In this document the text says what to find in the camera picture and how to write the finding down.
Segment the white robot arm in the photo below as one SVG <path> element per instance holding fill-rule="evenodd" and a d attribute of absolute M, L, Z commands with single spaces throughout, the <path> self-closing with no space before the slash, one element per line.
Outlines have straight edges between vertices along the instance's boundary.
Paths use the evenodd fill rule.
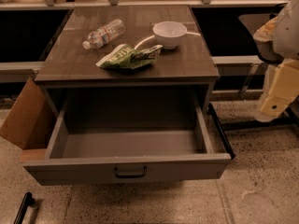
<path fill-rule="evenodd" d="M 268 66 L 255 112 L 258 121 L 269 122 L 277 119 L 299 95 L 299 0 L 290 0 L 253 38 L 271 41 L 273 51 L 283 58 L 277 67 Z"/>

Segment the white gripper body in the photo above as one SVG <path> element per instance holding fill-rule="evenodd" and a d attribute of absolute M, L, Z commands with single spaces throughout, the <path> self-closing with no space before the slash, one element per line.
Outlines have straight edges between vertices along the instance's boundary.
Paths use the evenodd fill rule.
<path fill-rule="evenodd" d="M 285 59 L 275 70 L 268 97 L 289 105 L 299 95 L 299 61 Z"/>

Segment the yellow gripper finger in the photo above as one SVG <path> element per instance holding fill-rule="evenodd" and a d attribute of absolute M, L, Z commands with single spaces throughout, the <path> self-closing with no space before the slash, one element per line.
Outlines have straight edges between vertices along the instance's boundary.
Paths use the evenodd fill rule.
<path fill-rule="evenodd" d="M 262 94 L 254 111 L 253 117 L 260 122 L 277 119 L 288 107 L 279 99 Z"/>

